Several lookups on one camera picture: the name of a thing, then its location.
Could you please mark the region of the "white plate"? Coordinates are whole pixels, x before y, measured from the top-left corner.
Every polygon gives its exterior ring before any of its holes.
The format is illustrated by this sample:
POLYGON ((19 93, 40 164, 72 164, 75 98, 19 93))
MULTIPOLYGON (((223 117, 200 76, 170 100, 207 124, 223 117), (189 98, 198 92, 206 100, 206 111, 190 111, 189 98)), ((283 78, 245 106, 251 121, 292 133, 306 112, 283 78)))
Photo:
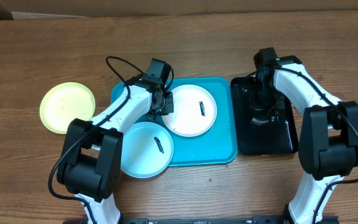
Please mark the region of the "white plate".
POLYGON ((162 116, 170 131, 183 137, 196 137, 213 126, 218 109, 209 91, 198 85, 180 85, 172 93, 173 113, 162 116))

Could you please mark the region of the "yellow plate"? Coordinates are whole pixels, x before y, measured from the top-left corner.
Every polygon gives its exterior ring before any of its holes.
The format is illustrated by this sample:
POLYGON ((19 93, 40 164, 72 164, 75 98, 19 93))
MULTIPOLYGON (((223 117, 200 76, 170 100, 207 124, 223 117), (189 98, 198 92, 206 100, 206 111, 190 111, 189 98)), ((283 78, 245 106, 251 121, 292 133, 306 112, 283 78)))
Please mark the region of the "yellow plate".
POLYGON ((88 87, 77 82, 66 82, 45 94, 39 115, 49 131, 66 134, 68 125, 75 118, 87 121, 93 117, 95 109, 95 97, 88 87))

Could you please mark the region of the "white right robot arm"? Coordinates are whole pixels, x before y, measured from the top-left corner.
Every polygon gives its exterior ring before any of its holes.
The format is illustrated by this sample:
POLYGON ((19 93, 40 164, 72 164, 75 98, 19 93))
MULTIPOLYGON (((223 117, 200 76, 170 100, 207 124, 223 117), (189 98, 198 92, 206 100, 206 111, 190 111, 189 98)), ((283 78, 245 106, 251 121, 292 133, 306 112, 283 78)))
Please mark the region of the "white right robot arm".
POLYGON ((254 56, 258 84, 281 93, 303 117, 298 157, 304 170, 287 206, 289 223, 322 223, 337 185, 358 182, 358 104, 328 93, 294 55, 254 56))

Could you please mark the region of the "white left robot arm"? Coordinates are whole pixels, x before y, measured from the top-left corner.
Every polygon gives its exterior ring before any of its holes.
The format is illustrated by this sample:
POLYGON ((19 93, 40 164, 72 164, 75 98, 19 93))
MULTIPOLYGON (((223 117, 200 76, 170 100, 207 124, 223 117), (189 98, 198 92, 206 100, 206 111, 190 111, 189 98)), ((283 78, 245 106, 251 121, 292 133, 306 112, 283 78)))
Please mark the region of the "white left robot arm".
POLYGON ((173 112, 173 94, 159 86, 126 86, 120 97, 89 121, 74 119, 68 126, 62 155, 50 177, 64 185, 69 196, 50 193, 59 199, 75 200, 86 212, 85 223, 118 223, 120 211, 113 191, 121 169, 125 133, 145 114, 173 112))

